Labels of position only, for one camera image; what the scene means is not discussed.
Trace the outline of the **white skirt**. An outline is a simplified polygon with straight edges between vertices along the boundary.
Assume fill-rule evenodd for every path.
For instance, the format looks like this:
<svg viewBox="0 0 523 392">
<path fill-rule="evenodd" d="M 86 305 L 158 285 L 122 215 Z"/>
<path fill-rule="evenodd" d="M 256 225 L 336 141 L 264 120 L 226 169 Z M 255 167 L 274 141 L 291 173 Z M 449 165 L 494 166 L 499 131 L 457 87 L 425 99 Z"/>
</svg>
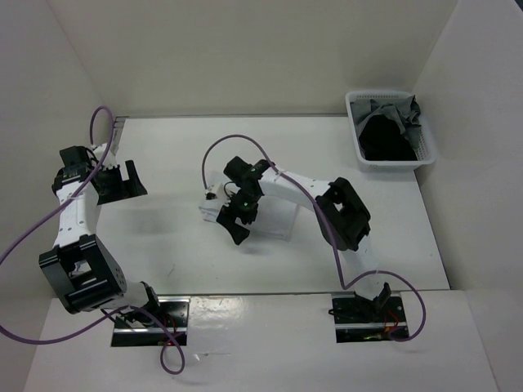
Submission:
<svg viewBox="0 0 523 392">
<path fill-rule="evenodd" d="M 220 182 L 224 185 L 226 195 L 231 196 L 239 189 L 236 185 L 229 184 L 229 180 L 224 174 L 212 171 L 208 177 L 208 185 Z M 204 195 L 199 204 L 199 211 L 203 220 L 216 223 L 218 213 L 225 201 L 206 200 Z M 257 218 L 251 225 L 242 224 L 240 220 L 236 222 L 245 229 L 249 229 L 253 234 L 289 241 L 298 211 L 299 206 L 297 204 L 281 198 L 265 196 L 258 202 Z"/>
</svg>

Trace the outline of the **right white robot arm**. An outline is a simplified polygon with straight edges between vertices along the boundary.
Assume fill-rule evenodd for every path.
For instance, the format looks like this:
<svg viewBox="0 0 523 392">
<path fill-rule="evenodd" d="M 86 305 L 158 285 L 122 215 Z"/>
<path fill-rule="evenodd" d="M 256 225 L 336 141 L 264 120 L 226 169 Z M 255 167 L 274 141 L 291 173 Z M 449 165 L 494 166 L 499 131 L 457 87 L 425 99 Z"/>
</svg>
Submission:
<svg viewBox="0 0 523 392">
<path fill-rule="evenodd" d="M 338 177 L 325 181 L 286 174 L 267 159 L 250 164 L 238 156 L 227 163 L 224 174 L 238 190 L 221 207 L 217 223 L 236 245 L 250 235 L 246 226 L 256 220 L 259 200 L 264 196 L 280 198 L 315 213 L 324 239 L 333 248 L 342 288 L 346 290 L 358 281 L 345 281 L 340 255 L 351 253 L 359 267 L 364 265 L 371 215 L 349 180 Z"/>
</svg>

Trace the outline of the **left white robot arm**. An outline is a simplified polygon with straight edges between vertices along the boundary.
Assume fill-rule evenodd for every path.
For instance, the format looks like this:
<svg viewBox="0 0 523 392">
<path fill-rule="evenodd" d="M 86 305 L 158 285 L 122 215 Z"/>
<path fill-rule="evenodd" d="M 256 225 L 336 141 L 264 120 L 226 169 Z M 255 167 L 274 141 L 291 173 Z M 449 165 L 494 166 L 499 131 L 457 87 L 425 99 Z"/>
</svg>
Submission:
<svg viewBox="0 0 523 392">
<path fill-rule="evenodd" d="M 38 264 L 61 304 L 71 314 L 118 310 L 129 326 L 160 321 L 162 305 L 145 282 L 131 282 L 96 235 L 101 207 L 146 195 L 132 160 L 116 162 L 105 145 L 72 146 L 60 151 L 64 166 L 51 189 L 63 208 L 52 249 Z M 128 178 L 123 179 L 122 169 Z"/>
</svg>

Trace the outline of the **black skirt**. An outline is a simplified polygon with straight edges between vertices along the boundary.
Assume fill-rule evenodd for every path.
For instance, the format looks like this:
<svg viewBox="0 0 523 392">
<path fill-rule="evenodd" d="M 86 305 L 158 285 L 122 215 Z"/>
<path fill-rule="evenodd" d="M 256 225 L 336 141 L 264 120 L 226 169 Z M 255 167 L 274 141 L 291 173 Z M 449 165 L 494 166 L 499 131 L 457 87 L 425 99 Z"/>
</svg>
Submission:
<svg viewBox="0 0 523 392">
<path fill-rule="evenodd" d="M 364 157 L 369 161 L 417 161 L 410 143 L 400 134 L 397 123 L 385 115 L 372 116 L 359 136 Z"/>
</svg>

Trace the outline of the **white plastic basket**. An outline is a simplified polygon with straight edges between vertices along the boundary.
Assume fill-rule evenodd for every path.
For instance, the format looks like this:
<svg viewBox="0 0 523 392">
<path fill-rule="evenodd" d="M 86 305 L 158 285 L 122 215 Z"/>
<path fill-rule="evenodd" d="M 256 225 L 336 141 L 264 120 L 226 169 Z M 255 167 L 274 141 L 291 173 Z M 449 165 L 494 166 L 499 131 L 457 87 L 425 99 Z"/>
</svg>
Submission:
<svg viewBox="0 0 523 392">
<path fill-rule="evenodd" d="M 396 100 L 410 98 L 413 96 L 408 91 L 396 90 L 360 90 L 349 91 L 345 95 L 346 111 L 349 122 L 349 130 L 355 148 L 356 158 L 361 171 L 363 172 L 412 172 L 419 167 L 432 165 L 437 157 L 437 148 L 432 137 L 430 127 L 423 114 L 419 117 L 421 124 L 421 135 L 418 139 L 418 147 L 414 150 L 417 156 L 416 161 L 370 161 L 363 155 L 360 148 L 359 136 L 356 132 L 354 115 L 351 109 L 351 102 L 358 100 L 384 100 L 392 103 Z"/>
</svg>

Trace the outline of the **grey skirt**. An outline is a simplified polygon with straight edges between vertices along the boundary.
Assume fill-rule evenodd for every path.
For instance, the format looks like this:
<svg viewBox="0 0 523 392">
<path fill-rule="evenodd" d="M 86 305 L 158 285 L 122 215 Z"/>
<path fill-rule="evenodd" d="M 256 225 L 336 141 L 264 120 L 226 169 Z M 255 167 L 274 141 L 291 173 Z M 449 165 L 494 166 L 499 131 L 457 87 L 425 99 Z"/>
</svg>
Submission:
<svg viewBox="0 0 523 392">
<path fill-rule="evenodd" d="M 350 102 L 356 135 L 360 136 L 371 117 L 384 115 L 394 121 L 400 134 L 416 149 L 422 133 L 421 109 L 415 96 L 406 98 L 366 98 Z"/>
</svg>

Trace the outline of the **aluminium table edge rail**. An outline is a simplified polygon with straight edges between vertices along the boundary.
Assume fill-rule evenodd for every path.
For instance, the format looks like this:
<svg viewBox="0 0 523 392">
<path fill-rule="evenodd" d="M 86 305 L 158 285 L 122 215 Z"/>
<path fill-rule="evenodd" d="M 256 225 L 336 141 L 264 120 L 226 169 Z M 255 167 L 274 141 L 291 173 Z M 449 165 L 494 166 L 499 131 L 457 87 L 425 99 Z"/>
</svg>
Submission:
<svg viewBox="0 0 523 392">
<path fill-rule="evenodd" d="M 113 147 L 114 129 L 110 130 L 105 143 L 108 144 L 105 152 L 108 152 Z M 56 180 L 56 197 L 63 210 L 54 246 L 59 251 L 60 265 L 69 285 L 68 296 L 118 286 L 111 270 L 113 262 L 97 242 L 101 205 L 97 204 L 98 194 L 92 179 L 100 170 L 101 162 L 94 166 L 93 146 L 97 145 L 74 145 L 60 151 L 63 167 Z"/>
</svg>

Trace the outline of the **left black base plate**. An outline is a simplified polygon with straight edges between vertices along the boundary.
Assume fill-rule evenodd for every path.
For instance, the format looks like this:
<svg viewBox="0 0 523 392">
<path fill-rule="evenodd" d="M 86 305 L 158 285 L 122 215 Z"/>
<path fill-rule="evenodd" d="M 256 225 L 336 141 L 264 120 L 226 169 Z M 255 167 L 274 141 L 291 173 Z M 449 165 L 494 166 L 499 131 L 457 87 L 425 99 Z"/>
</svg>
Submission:
<svg viewBox="0 0 523 392">
<path fill-rule="evenodd" d="M 189 298 L 182 297 L 161 297 L 159 299 L 160 311 L 155 317 L 161 324 L 175 335 L 180 346 L 186 346 L 187 330 L 189 323 Z M 163 329 L 156 323 L 148 319 L 145 323 L 142 314 L 139 319 L 132 318 L 131 315 L 118 314 L 114 316 L 114 329 L 111 338 L 111 347 L 153 347 L 163 346 L 168 342 L 168 336 Z"/>
</svg>

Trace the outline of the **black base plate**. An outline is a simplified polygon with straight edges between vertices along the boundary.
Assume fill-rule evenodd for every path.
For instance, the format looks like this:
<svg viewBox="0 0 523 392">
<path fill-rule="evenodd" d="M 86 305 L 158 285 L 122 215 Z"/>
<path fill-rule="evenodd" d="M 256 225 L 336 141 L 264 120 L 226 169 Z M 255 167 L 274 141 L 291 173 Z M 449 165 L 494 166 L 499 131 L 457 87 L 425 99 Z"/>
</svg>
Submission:
<svg viewBox="0 0 523 392">
<path fill-rule="evenodd" d="M 333 318 L 337 343 L 391 341 L 410 336 L 401 297 L 393 293 L 376 314 L 363 311 L 363 303 L 354 295 L 332 296 L 328 314 Z"/>
<path fill-rule="evenodd" d="M 160 311 L 155 317 L 161 324 L 175 335 L 180 346 L 186 346 L 187 330 L 189 323 L 189 298 L 182 297 L 161 297 L 159 299 Z M 168 336 L 163 329 L 156 323 L 148 319 L 145 323 L 142 314 L 139 319 L 132 318 L 131 315 L 118 314 L 114 316 L 114 329 L 111 338 L 111 347 L 153 347 L 163 346 L 168 342 Z"/>
</svg>

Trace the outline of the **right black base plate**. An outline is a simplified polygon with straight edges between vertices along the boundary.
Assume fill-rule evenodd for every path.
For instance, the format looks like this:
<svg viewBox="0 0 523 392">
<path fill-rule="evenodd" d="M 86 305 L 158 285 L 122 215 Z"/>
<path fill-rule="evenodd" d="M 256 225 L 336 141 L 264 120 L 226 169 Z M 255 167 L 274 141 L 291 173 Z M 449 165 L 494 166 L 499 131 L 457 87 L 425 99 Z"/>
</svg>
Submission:
<svg viewBox="0 0 523 392">
<path fill-rule="evenodd" d="M 337 343 L 391 341 L 410 336 L 401 297 L 393 293 L 376 314 L 363 311 L 363 303 L 354 295 L 332 296 L 328 314 L 333 318 Z"/>
</svg>

